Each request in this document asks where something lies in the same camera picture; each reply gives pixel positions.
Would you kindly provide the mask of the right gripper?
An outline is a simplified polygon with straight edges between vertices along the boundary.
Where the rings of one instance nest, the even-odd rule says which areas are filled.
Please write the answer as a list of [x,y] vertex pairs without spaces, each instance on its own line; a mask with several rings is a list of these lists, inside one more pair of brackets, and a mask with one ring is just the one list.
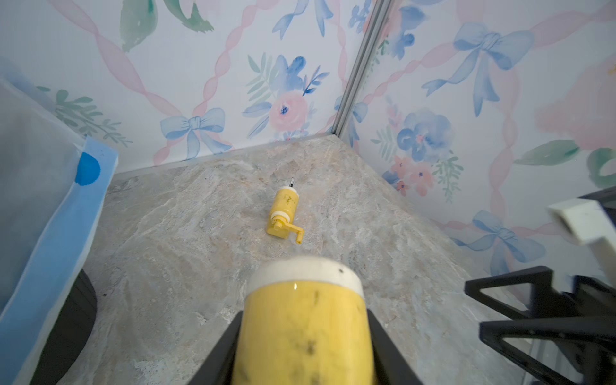
[[[552,288],[553,271],[536,266],[465,282],[465,294],[510,321],[480,324],[481,342],[543,384],[615,383],[615,289],[595,278],[577,276],[570,293]],[[482,292],[484,289],[530,285],[530,305],[521,311]],[[548,319],[555,313],[557,318]],[[530,338],[556,343],[562,358],[557,371],[506,340]]]

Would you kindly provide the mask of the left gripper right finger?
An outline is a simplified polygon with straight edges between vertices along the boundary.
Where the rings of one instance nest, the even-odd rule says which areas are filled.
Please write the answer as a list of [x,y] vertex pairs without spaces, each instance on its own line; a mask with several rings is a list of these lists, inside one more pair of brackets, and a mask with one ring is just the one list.
[[371,310],[367,310],[375,364],[375,383],[379,385],[422,385],[386,330]]

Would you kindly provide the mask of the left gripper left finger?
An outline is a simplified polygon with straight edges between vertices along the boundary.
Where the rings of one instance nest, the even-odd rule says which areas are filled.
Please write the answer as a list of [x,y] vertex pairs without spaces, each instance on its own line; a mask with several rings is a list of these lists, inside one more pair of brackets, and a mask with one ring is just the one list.
[[242,311],[235,315],[188,385],[230,385],[232,383],[242,316]]

